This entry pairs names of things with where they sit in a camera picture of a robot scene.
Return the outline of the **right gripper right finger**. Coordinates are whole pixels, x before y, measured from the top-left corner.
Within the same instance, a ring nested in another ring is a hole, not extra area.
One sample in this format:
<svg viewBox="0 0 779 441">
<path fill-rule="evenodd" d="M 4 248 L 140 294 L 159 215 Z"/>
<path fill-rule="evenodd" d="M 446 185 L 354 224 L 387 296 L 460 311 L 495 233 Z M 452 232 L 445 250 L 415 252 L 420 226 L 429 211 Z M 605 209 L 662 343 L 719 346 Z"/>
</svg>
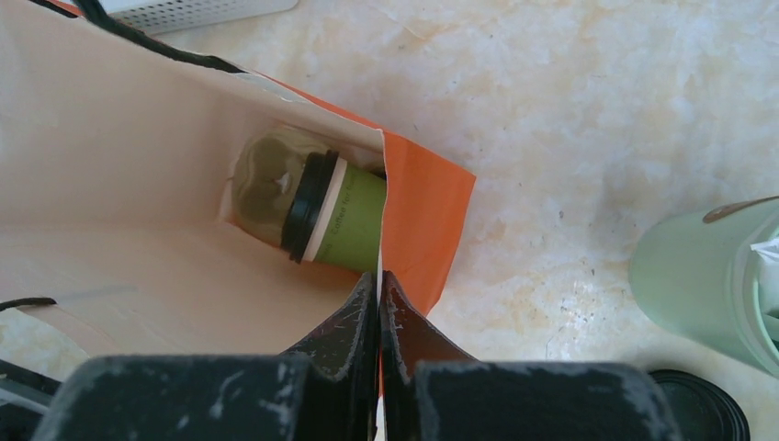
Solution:
<svg viewBox="0 0 779 441">
<path fill-rule="evenodd" d="M 480 361 L 385 272 L 379 303 L 389 440 L 677 440 L 659 387 L 617 363 Z"/>
</svg>

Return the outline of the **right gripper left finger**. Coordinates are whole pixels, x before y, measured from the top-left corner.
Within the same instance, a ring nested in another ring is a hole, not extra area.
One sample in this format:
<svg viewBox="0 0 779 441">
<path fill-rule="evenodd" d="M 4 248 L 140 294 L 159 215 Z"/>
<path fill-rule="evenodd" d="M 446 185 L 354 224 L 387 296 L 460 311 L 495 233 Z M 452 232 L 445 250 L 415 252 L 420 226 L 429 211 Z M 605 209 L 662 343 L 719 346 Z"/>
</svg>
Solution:
<svg viewBox="0 0 779 441">
<path fill-rule="evenodd" d="M 370 440 L 375 278 L 280 354 L 103 356 L 56 392 L 37 440 Z"/>
</svg>

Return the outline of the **green paper coffee cup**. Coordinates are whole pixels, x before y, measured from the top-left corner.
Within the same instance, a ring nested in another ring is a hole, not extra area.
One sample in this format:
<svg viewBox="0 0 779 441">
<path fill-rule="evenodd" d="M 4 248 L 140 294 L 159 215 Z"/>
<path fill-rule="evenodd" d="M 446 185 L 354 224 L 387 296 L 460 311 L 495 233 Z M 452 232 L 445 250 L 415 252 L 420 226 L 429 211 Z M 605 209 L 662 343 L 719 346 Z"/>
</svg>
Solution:
<svg viewBox="0 0 779 441">
<path fill-rule="evenodd" d="M 375 273 L 387 182 L 339 158 L 302 259 Z"/>
</svg>

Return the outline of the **orange paper bag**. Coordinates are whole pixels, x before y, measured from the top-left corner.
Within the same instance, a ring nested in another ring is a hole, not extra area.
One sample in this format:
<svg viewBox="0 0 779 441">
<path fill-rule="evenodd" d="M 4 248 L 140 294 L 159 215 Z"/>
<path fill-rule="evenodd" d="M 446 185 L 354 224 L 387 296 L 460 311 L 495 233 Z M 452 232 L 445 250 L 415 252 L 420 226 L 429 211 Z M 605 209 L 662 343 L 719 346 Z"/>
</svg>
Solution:
<svg viewBox="0 0 779 441">
<path fill-rule="evenodd" d="M 354 273 L 298 265 L 240 230 L 241 150 L 284 123 L 383 166 L 380 264 L 428 312 L 475 176 L 378 124 L 216 57 L 188 62 L 56 1 L 1 4 L 1 296 L 90 356 L 279 353 L 338 310 Z"/>
</svg>

